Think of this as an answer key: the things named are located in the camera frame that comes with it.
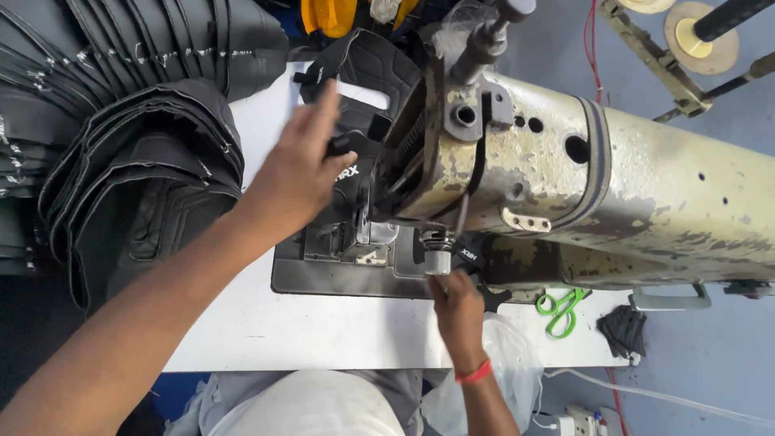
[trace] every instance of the hand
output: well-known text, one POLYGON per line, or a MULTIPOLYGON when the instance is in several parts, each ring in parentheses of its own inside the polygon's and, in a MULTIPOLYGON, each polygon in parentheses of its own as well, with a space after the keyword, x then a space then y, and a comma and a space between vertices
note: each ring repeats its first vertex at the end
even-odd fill
POLYGON ((350 151, 328 157, 326 143, 339 118, 336 82, 328 80, 314 105, 298 106, 233 215, 273 242, 309 224, 329 204, 336 176, 357 159, 350 151))
POLYGON ((429 275, 427 279, 439 332, 455 371, 476 371, 487 360, 482 347, 484 298, 465 271, 457 269, 450 275, 429 275))

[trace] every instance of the white cable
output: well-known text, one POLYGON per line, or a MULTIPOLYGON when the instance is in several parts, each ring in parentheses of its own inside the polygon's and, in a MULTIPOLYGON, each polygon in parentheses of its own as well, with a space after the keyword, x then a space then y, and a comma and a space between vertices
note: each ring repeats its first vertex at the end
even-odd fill
POLYGON ((554 430, 557 428, 557 424, 542 425, 536 420, 536 415, 541 413, 541 397, 543 396, 543 383, 541 383, 541 375, 538 376, 538 409, 533 414, 533 422, 541 428, 548 428, 554 430))
POLYGON ((570 368, 558 369, 555 372, 552 372, 550 374, 544 372, 544 375, 546 376, 546 378, 550 379, 550 378, 554 377, 555 375, 559 375, 559 374, 562 374, 564 372, 569 372, 569 373, 575 375, 576 377, 580 377, 580 378, 582 378, 584 380, 587 380, 588 382, 593 382, 596 385, 604 386, 604 387, 607 387, 607 388, 610 388, 610 389, 616 389, 616 390, 620 390, 622 392, 629 392, 629 393, 639 393, 640 395, 651 396, 652 398, 658 398, 660 400, 670 401, 671 403, 682 404, 682 405, 684 405, 686 407, 691 407, 691 408, 697 409, 697 410, 703 410, 703 411, 708 412, 710 414, 716 414, 716 415, 719 415, 721 417, 727 417, 727 418, 730 418, 730 419, 733 419, 733 420, 738 420, 738 421, 741 421, 741 422, 744 422, 744 423, 747 423, 747 424, 758 425, 760 427, 770 428, 770 429, 774 429, 775 430, 775 421, 772 421, 772 420, 766 420, 766 419, 763 419, 763 418, 752 417, 750 415, 739 414, 737 412, 732 412, 731 410, 722 409, 720 407, 708 406, 706 404, 697 403, 696 401, 691 401, 691 400, 685 400, 683 398, 678 398, 677 396, 667 395, 665 393, 651 392, 649 390, 640 389, 640 388, 633 388, 633 387, 630 387, 630 386, 612 385, 611 383, 603 382, 601 380, 596 379, 595 377, 590 377, 589 375, 582 374, 582 373, 580 373, 578 371, 574 371, 573 369, 570 369, 570 368))

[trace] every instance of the red wire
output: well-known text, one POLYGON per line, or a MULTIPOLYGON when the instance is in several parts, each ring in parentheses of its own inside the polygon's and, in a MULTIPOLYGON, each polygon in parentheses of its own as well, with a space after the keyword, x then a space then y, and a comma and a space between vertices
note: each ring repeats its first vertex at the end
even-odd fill
POLYGON ((600 76, 598 75, 598 53, 596 50, 597 47, 595 46, 594 37, 594 24, 596 21, 595 18, 597 16, 595 9, 597 6, 598 0, 592 0, 592 7, 589 9, 589 13, 587 14, 587 21, 584 23, 584 52, 587 54, 587 61, 589 61, 589 66, 592 67, 592 72, 594 73, 594 83, 598 90, 598 97, 595 99, 595 101, 599 103, 603 96, 603 90, 600 82, 600 76), (587 29, 591 30, 591 42, 589 44, 587 44, 587 29))
MULTIPOLYGON (((614 375, 614 372, 610 368, 606 368, 605 373, 608 374, 608 380, 611 382, 611 384, 615 385, 616 376, 614 375)), ((613 389, 613 391, 614 391, 614 403, 616 403, 616 413, 619 415, 619 422, 622 424, 622 436, 627 436, 625 418, 622 416, 622 405, 619 402, 619 391, 616 389, 613 389)))

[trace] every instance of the green scissors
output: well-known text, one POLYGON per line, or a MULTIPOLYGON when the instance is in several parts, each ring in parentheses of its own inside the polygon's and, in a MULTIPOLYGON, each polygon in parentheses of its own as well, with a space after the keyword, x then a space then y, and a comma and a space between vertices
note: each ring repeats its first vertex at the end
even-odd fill
POLYGON ((576 314, 574 312, 574 307, 582 299, 587 298, 591 293, 591 290, 585 291, 582 288, 576 288, 561 299, 555 299, 549 294, 540 296, 538 301, 536 301, 536 309, 538 309, 538 313, 542 315, 554 315, 554 318, 549 322, 549 325, 546 326, 546 333, 555 339, 562 339, 573 333, 574 327, 576 327, 576 314), (545 300, 549 300, 551 303, 549 310, 544 310, 541 307, 545 300), (565 309, 560 309, 560 305, 568 302, 570 302, 570 304, 566 306, 565 309), (554 326, 557 324, 557 321, 559 321, 561 318, 564 318, 566 314, 570 315, 570 322, 568 323, 568 327, 562 334, 554 334, 554 326))

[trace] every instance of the white table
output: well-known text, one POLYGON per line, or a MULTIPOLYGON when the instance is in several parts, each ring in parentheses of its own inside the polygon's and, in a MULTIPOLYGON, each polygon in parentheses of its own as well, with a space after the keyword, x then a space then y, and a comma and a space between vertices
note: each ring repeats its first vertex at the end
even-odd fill
MULTIPOLYGON (((303 70, 303 64, 289 64, 269 89, 231 105, 246 185, 296 106, 298 85, 291 78, 303 70)), ((353 96, 351 90, 344 93, 353 96)), ((277 294, 270 288, 273 253, 224 289, 186 334, 165 372, 451 366, 430 300, 277 294)), ((560 297, 568 291, 548 292, 560 297)), ((529 337, 546 367, 627 365, 611 356, 595 321, 627 304, 628 294, 594 291, 576 306, 576 330, 562 340, 546 335, 550 318, 534 306, 502 304, 498 313, 529 337)))

